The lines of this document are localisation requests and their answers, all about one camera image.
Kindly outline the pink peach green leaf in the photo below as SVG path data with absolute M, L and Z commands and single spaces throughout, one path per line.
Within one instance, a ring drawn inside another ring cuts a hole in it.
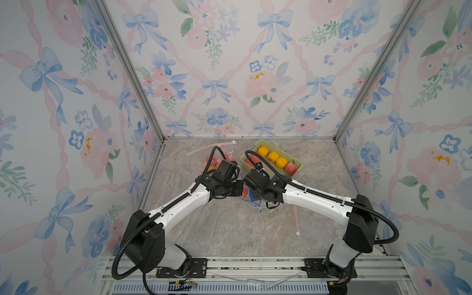
M 246 199 L 250 195 L 249 189 L 247 186 L 243 186 L 242 199 Z

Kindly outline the blue zipper clear bag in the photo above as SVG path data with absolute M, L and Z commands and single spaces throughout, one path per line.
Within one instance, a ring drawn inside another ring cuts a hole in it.
M 263 213 L 262 200 L 256 199 L 253 191 L 249 189 L 250 195 L 246 199 L 242 199 L 242 196 L 239 197 L 242 207 L 249 213 L 254 216 L 259 216 Z

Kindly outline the pink zipper clear bag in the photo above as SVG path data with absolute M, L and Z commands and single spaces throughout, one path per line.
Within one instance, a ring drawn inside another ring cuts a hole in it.
M 236 144 L 237 142 L 235 140 L 232 140 L 222 143 L 212 143 L 203 147 L 198 147 L 197 149 L 187 153 L 184 163 L 188 166 L 188 168 L 190 168 L 192 172 L 203 172 L 204 168 L 208 163 L 207 157 L 216 156 L 219 159 L 218 164 L 215 167 L 216 169 L 222 162 L 223 157 L 225 157 L 225 154 L 231 152 L 234 156 L 234 149 Z
M 346 227 L 337 221 L 301 206 L 294 205 L 293 209 L 302 237 L 331 244 L 345 233 Z

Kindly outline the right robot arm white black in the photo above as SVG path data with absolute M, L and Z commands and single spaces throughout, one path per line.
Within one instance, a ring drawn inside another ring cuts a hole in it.
M 321 266 L 315 269 L 317 272 L 346 279 L 355 259 L 362 253 L 372 253 L 379 219 L 366 197 L 328 194 L 284 176 L 269 178 L 255 169 L 243 178 L 243 184 L 268 203 L 303 207 L 344 227 L 345 232 L 330 246 Z

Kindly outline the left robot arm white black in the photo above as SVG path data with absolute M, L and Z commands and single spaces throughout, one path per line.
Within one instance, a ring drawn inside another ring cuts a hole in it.
M 167 245 L 167 234 L 195 209 L 213 199 L 239 197 L 243 183 L 236 162 L 222 160 L 215 170 L 204 171 L 188 189 L 165 205 L 147 213 L 136 211 L 130 218 L 111 275 L 122 280 L 136 271 L 142 274 L 163 268 L 177 277 L 188 275 L 192 256 L 179 245 Z

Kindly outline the light green plastic basket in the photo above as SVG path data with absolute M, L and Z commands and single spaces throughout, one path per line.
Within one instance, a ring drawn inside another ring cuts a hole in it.
M 244 172 L 249 172 L 253 169 L 254 163 L 261 163 L 270 177 L 275 175 L 271 167 L 285 177 L 293 177 L 303 167 L 303 163 L 300 160 L 266 140 L 259 140 L 251 150 L 263 157 L 269 164 L 262 163 L 261 159 L 254 154 L 249 154 L 250 158 L 248 159 L 243 152 L 240 156 L 240 163 Z

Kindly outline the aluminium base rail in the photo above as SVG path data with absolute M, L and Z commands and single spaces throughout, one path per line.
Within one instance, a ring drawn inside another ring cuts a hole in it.
M 192 273 L 173 279 L 160 269 L 135 272 L 113 280 L 111 266 L 99 284 L 99 295 L 416 295 L 413 281 L 397 256 L 360 256 L 344 287 L 309 272 L 321 261 L 313 256 L 199 256 Z

